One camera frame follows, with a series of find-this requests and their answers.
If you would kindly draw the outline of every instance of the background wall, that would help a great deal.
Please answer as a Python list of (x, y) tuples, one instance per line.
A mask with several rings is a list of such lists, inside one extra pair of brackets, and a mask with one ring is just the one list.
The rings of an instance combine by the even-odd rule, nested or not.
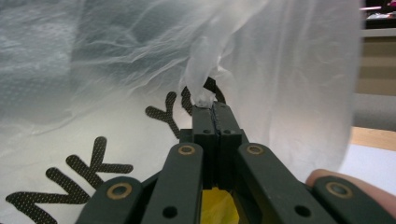
[(396, 36), (364, 38), (356, 93), (355, 126), (396, 132)]

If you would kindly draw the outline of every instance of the brass screw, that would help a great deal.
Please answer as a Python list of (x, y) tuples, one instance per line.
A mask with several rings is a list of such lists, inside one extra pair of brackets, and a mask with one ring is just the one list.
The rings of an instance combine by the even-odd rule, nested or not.
[(343, 199), (348, 199), (353, 196), (352, 190), (349, 187), (337, 182), (327, 183), (326, 190), (331, 194)]
[(258, 146), (248, 146), (247, 147), (247, 152), (253, 155), (260, 155), (264, 153), (264, 149), (262, 147)]
[(132, 186), (128, 183), (118, 183), (107, 190), (107, 197), (112, 200), (126, 198), (132, 192)]
[(191, 146), (183, 146), (178, 149), (178, 153), (183, 156), (188, 156), (195, 153), (195, 148)]

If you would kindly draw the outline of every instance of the screw hole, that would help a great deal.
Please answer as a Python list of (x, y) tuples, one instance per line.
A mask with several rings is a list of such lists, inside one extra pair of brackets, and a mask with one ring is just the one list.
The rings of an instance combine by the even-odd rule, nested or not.
[(311, 216), (311, 211), (302, 205), (297, 205), (294, 207), (294, 211), (296, 211), (296, 213), (298, 215), (300, 215), (301, 217), (310, 217)]
[(174, 206), (167, 206), (163, 209), (163, 216), (173, 218), (177, 216), (177, 209)]
[(125, 193), (125, 191), (126, 191), (125, 186), (118, 186), (118, 187), (113, 189), (113, 194), (121, 195), (121, 194)]

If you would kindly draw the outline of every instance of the translucent plastic sheet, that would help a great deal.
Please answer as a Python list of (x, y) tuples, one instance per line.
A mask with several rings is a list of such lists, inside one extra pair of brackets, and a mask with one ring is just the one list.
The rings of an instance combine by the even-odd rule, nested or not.
[(101, 181), (161, 170), (207, 77), (300, 180), (336, 169), (360, 27), (358, 1), (0, 1), (0, 222), (73, 223)]

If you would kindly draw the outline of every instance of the wrinkled plastic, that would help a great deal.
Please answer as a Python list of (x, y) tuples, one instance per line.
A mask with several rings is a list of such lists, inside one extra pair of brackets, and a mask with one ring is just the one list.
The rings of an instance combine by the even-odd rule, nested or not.
[[(57, 167), (90, 195), (65, 160), (132, 164), (145, 180), (177, 142), (146, 114), (166, 110), (191, 127), (181, 104), (209, 107), (217, 85), (250, 142), (264, 144), (300, 179), (337, 169), (346, 151), (360, 55), (357, 1), (35, 0), (0, 2), (0, 221), (32, 223), (5, 201), (17, 191), (64, 194)], [(103, 180), (121, 174), (102, 174)], [(42, 203), (58, 223), (82, 205)]]

